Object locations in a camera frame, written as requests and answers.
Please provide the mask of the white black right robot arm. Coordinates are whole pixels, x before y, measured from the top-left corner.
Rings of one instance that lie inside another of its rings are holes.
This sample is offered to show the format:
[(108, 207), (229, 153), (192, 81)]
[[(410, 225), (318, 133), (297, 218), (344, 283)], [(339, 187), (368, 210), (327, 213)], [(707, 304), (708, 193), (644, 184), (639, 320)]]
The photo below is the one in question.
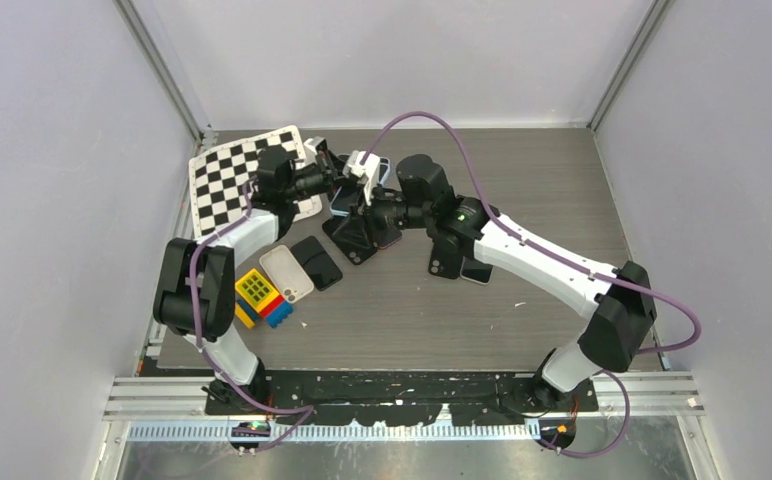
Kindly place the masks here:
[(587, 378), (629, 369), (657, 316), (644, 267), (628, 261), (617, 268), (541, 238), (479, 196), (456, 193), (444, 168), (428, 155), (399, 162), (398, 189), (379, 185), (379, 163), (363, 151), (340, 159), (340, 187), (353, 199), (342, 232), (384, 246), (389, 233), (423, 229), (441, 253), (439, 262), (473, 260), (508, 271), (585, 320), (577, 338), (554, 349), (539, 367), (532, 385), (539, 406), (558, 410)]

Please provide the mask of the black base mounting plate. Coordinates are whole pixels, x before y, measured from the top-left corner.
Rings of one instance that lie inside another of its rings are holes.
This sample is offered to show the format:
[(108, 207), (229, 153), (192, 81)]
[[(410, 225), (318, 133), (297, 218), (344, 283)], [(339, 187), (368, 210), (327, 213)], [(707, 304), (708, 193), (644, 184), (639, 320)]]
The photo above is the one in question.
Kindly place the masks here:
[(288, 426), (306, 406), (307, 425), (364, 427), (428, 426), (442, 413), (456, 426), (510, 425), (599, 408), (590, 381), (560, 395), (534, 387), (531, 374), (514, 372), (271, 370), (252, 394)]

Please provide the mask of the aluminium frame rail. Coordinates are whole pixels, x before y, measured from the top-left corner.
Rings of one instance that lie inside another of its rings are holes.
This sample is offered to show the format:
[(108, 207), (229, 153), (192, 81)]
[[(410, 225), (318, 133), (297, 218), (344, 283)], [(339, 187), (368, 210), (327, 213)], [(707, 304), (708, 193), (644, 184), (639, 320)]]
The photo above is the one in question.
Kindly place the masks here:
[(379, 405), (346, 404), (337, 420), (308, 417), (301, 426), (264, 414), (210, 414), (203, 377), (117, 380), (103, 419), (120, 424), (129, 440), (228, 441), (253, 448), (282, 442), (535, 440), (559, 441), (575, 431), (578, 419), (670, 417), (685, 420), (706, 414), (688, 375), (650, 372), (600, 378), (580, 395), (576, 413), (530, 414), (510, 421), (488, 407), (476, 416), (447, 403), (407, 401)]

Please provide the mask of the checkerboard calibration mat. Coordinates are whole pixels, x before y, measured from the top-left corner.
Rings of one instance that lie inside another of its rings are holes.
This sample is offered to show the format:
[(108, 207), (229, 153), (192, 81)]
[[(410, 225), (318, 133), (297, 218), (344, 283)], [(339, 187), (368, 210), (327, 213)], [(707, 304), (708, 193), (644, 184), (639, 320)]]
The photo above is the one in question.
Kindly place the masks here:
[(246, 211), (245, 183), (256, 176), (259, 154), (279, 146), (293, 171), (316, 165), (295, 125), (217, 145), (188, 163), (193, 232), (201, 238), (239, 219)]

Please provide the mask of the black phone purple edge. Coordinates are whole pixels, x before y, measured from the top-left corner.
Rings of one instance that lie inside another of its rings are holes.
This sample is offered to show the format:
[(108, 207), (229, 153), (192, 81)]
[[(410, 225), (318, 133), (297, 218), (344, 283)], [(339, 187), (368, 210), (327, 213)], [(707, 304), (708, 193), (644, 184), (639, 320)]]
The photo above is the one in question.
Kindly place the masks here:
[(385, 250), (402, 239), (402, 232), (395, 226), (377, 229), (373, 233), (373, 242), (380, 250)]

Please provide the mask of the yellow red blue block house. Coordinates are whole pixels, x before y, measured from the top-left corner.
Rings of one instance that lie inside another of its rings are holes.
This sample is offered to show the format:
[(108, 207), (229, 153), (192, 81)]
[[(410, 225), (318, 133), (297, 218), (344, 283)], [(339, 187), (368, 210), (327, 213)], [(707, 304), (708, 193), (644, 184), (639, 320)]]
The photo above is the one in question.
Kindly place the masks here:
[(257, 269), (251, 269), (240, 277), (234, 289), (238, 295), (236, 302), (247, 305), (255, 326), (258, 320), (262, 320), (269, 327), (277, 328), (293, 313), (292, 305)]

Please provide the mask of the black phone case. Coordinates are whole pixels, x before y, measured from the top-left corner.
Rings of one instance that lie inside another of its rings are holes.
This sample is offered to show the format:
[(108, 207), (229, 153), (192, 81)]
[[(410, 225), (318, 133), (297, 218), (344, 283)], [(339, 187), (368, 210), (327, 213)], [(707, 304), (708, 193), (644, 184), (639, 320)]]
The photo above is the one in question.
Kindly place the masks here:
[(353, 265), (361, 265), (379, 250), (368, 234), (362, 217), (334, 216), (325, 221), (321, 228)]
[(434, 234), (432, 241), (428, 272), (440, 278), (458, 279), (463, 265), (459, 239), (454, 234), (440, 231)]

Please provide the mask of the white edged black phone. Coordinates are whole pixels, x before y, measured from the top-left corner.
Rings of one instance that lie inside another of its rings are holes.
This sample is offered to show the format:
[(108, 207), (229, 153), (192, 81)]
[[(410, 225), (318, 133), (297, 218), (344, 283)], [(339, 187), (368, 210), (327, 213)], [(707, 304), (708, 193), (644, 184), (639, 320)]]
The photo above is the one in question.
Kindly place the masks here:
[(461, 267), (460, 277), (479, 285), (488, 285), (492, 272), (492, 265), (475, 259), (465, 258)]

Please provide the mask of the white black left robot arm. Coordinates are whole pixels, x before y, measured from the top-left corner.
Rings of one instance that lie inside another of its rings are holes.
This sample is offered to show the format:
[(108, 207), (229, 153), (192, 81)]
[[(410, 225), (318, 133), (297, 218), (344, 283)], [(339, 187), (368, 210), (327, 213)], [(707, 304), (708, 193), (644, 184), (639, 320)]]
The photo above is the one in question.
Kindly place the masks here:
[(234, 325), (236, 269), (283, 238), (297, 202), (343, 182), (325, 139), (311, 139), (305, 155), (308, 165), (297, 169), (281, 147), (267, 147), (255, 173), (233, 190), (245, 202), (244, 214), (200, 238), (174, 238), (164, 250), (152, 317), (198, 350), (214, 371), (213, 394), (246, 414), (267, 405), (270, 387), (263, 361)]

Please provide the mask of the beige phone case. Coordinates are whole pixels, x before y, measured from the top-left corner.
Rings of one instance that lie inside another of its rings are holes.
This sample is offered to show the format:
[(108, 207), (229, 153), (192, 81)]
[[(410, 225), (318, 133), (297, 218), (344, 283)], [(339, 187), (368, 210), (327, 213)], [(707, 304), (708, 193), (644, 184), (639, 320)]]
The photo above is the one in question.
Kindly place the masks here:
[(315, 291), (315, 285), (286, 245), (278, 245), (259, 258), (259, 264), (283, 298), (297, 303)]

